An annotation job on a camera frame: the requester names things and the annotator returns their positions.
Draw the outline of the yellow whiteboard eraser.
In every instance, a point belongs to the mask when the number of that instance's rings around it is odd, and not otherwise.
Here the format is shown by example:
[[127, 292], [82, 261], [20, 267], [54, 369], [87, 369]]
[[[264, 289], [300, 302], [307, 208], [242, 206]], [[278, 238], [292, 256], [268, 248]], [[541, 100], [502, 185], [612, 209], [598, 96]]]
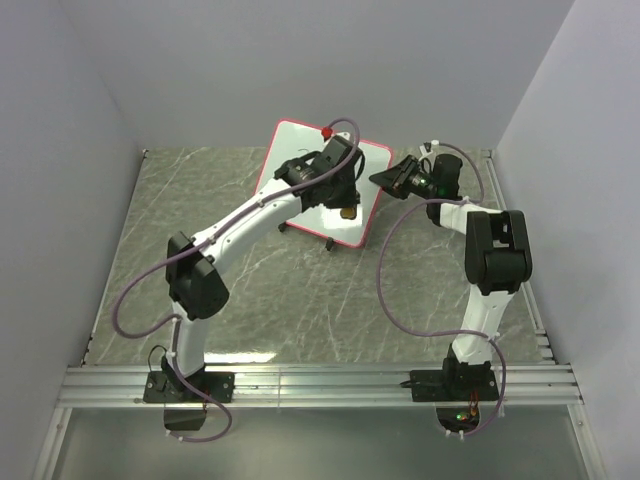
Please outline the yellow whiteboard eraser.
[[358, 216], [358, 208], [356, 206], [341, 208], [339, 211], [339, 215], [340, 218], [344, 220], [355, 220]]

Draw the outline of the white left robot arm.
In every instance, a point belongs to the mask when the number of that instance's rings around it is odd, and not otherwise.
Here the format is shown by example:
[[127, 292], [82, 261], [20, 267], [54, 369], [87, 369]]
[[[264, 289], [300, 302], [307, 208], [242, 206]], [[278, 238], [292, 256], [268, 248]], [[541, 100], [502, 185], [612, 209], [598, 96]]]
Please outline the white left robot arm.
[[192, 237], [178, 233], [170, 238], [165, 279], [172, 339], [161, 369], [168, 377], [167, 390], [178, 401], [190, 402], [201, 393], [208, 320], [230, 298], [224, 274], [269, 231], [301, 213], [319, 206], [355, 209], [362, 156], [361, 150], [324, 150], [289, 159], [218, 223]]

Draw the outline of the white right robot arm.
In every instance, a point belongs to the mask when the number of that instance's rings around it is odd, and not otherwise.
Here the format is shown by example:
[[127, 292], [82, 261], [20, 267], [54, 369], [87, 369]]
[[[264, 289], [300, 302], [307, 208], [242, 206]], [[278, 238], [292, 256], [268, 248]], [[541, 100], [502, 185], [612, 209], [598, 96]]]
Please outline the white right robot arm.
[[462, 166], [453, 154], [438, 154], [433, 161], [409, 155], [369, 180], [394, 198], [424, 199], [434, 225], [465, 237], [470, 288], [462, 325], [452, 334], [441, 369], [412, 373], [410, 382], [447, 400], [474, 394], [496, 400], [493, 344], [506, 307], [531, 277], [533, 262], [524, 213], [484, 208], [460, 196]]

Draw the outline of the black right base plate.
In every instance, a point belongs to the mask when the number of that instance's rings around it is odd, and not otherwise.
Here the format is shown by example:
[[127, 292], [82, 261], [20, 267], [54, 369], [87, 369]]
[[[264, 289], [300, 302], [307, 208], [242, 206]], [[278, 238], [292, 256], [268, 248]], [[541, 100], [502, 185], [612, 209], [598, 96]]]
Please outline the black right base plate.
[[492, 371], [460, 375], [438, 370], [412, 370], [400, 387], [411, 390], [414, 402], [497, 401], [500, 396]]

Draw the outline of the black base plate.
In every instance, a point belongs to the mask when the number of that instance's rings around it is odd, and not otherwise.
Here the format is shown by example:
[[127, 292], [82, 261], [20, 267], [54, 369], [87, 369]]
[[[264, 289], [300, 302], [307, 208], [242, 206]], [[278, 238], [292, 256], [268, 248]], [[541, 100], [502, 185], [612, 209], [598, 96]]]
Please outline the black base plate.
[[438, 370], [412, 370], [400, 387], [411, 390], [414, 402], [497, 401], [500, 396], [492, 371], [460, 375]]
[[235, 374], [231, 372], [204, 372], [192, 378], [188, 388], [177, 378], [162, 371], [147, 375], [142, 401], [146, 404], [178, 404], [210, 402], [210, 398], [230, 403], [235, 387]]

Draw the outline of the aluminium mounting rail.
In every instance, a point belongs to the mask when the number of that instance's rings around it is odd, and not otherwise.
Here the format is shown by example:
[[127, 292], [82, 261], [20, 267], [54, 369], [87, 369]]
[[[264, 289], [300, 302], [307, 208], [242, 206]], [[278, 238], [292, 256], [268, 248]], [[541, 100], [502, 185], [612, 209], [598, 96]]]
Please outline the aluminium mounting rail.
[[[240, 408], [396, 408], [417, 407], [408, 388], [410, 364], [209, 365], [231, 372], [230, 406]], [[144, 366], [70, 368], [63, 379], [59, 408], [146, 408]], [[583, 402], [568, 365], [532, 364], [507, 368], [504, 405], [579, 405]]]

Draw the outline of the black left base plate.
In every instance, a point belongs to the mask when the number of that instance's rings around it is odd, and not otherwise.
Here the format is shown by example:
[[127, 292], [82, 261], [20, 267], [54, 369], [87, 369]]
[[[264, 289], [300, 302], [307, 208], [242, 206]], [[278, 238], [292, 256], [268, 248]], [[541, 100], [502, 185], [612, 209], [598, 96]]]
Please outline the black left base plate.
[[210, 398], [230, 403], [235, 387], [235, 374], [231, 372], [204, 372], [192, 378], [188, 388], [177, 378], [162, 371], [147, 375], [142, 401], [146, 404], [178, 404], [210, 402]]

